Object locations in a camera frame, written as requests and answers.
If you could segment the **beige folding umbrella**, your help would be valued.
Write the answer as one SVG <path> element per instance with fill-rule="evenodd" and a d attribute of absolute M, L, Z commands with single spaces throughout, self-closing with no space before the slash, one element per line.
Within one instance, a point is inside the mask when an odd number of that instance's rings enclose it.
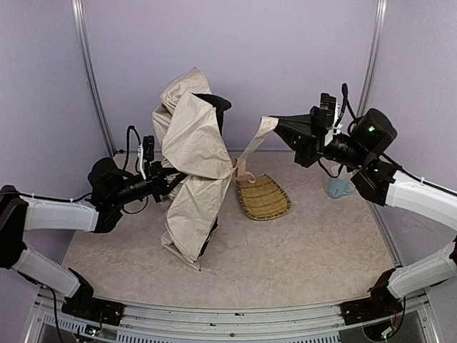
<path fill-rule="evenodd" d="M 161 244 L 194 269 L 200 268 L 235 171 L 278 125 L 277 118 L 263 117 L 256 135 L 233 162 L 216 105 L 207 99 L 211 94 L 204 73 L 192 68 L 168 85 L 152 113 L 162 166 L 185 176 L 171 191 Z"/>

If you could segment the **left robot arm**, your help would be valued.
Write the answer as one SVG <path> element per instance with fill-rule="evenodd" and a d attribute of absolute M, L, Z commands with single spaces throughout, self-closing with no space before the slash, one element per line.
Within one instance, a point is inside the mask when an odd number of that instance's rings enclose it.
<path fill-rule="evenodd" d="M 62 294 L 67 301 L 90 302 L 93 287 L 77 272 L 64 269 L 23 240 L 24 232 L 63 229 L 105 234 L 123 216 L 126 204 L 153 197 L 160 202 L 186 175 L 159 161 L 144 161 L 138 174 L 117 167 L 106 157 L 88 175 L 91 193 L 81 199 L 51 199 L 1 188 L 1 268 L 13 269 L 27 279 Z"/>

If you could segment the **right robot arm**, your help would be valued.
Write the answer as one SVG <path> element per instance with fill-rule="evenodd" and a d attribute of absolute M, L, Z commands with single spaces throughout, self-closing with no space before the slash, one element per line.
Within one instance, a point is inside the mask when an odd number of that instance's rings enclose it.
<path fill-rule="evenodd" d="M 304 167 L 324 158 L 342 164 L 354 174 L 351 182 L 367 201 L 405 209 L 456 228 L 456 192 L 407 172 L 384 152 L 397 136 L 388 117 L 377 109 L 353 121 L 346 134 L 326 141 L 330 112 L 313 107 L 310 114 L 278 116 L 274 129 L 295 151 Z M 372 297 L 400 299 L 456 276 L 456 242 L 405 267 L 384 272 L 371 288 Z"/>

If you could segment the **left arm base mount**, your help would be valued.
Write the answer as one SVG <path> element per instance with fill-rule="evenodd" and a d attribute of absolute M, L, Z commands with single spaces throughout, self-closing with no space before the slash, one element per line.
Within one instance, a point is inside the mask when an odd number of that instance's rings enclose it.
<path fill-rule="evenodd" d="M 119 326 L 124 314 L 124 305 L 96 298 L 91 292 L 80 289 L 72 297 L 66 297 L 61 311 L 80 319 L 86 319 L 99 324 Z"/>

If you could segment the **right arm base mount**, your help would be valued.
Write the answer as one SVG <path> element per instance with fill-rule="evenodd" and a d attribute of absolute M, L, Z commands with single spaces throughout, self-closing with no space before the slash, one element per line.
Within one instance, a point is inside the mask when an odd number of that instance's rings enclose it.
<path fill-rule="evenodd" d="M 340 304 L 345 325 L 369 322 L 403 311 L 403 302 L 389 291 L 372 293 L 369 297 Z"/>

